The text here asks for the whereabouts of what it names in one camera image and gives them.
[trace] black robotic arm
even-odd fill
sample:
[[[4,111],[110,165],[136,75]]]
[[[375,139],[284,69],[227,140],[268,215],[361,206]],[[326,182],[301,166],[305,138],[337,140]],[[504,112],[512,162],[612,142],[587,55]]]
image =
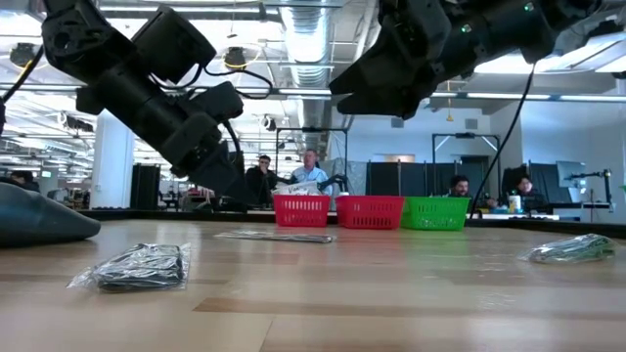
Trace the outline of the black robotic arm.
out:
[[[339,112],[411,118],[437,85],[520,50],[550,55],[558,35],[602,0],[380,0],[375,45],[331,82]]]
[[[48,0],[42,25],[51,66],[86,83],[76,108],[107,109],[172,164],[172,172],[219,195],[253,195],[220,143],[218,125],[243,112],[230,82],[196,96],[166,94],[155,77],[175,84],[216,55],[206,38],[173,10],[160,7],[132,39],[113,28],[91,0]]]

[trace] red basket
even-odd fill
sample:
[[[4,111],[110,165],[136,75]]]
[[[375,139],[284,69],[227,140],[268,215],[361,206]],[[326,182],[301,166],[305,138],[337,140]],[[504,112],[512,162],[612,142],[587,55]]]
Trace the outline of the red basket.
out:
[[[393,230],[400,227],[404,198],[342,196],[335,199],[339,225],[348,229]]]
[[[274,195],[278,226],[325,227],[331,198],[328,196]]]

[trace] bagged item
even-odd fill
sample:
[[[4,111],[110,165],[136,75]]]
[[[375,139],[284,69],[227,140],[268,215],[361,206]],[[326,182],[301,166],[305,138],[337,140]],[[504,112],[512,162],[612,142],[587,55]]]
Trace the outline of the bagged item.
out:
[[[317,188],[317,181],[300,182],[277,187],[272,193],[282,196],[320,196],[322,194]]]
[[[311,242],[330,243],[335,240],[333,236],[316,235],[276,235],[274,233],[259,231],[234,231],[214,236],[217,239],[237,239],[237,240],[266,240],[266,241],[286,241],[286,242]]]
[[[67,285],[102,292],[185,288],[191,245],[139,243],[113,258],[87,268]]]
[[[517,258],[535,263],[583,263],[605,260],[615,255],[618,244],[604,236],[589,234],[542,244]]]

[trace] seated person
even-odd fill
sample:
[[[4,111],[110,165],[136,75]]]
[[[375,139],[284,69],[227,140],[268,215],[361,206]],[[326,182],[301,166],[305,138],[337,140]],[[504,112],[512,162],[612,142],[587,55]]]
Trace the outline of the seated person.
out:
[[[319,167],[316,167],[317,152],[314,150],[307,150],[304,154],[304,166],[296,168],[292,175],[291,180],[294,183],[317,181],[318,183],[327,181],[329,176]],[[324,189],[324,194],[327,196],[333,195],[333,186],[328,186]]]
[[[276,188],[276,174],[269,169],[272,159],[267,155],[258,158],[258,165],[246,171],[246,184],[256,195],[259,204],[272,203],[272,190]]]
[[[39,192],[39,184],[34,181],[30,171],[13,171],[11,179],[22,185],[25,190]]]
[[[446,197],[451,198],[469,198],[468,210],[471,210],[473,202],[470,195],[470,179],[465,175],[456,175],[450,180],[450,192]],[[483,203],[479,203],[478,207],[490,207],[495,208],[498,206],[498,202],[492,198],[487,199]]]
[[[528,175],[519,177],[516,184],[524,211],[539,210],[548,205],[546,198],[532,189],[532,182],[530,182]]]

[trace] green basket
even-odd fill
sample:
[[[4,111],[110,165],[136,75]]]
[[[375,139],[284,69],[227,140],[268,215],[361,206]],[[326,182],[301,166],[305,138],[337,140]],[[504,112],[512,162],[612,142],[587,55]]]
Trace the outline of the green basket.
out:
[[[414,230],[463,230],[469,202],[469,198],[405,198],[400,226]]]

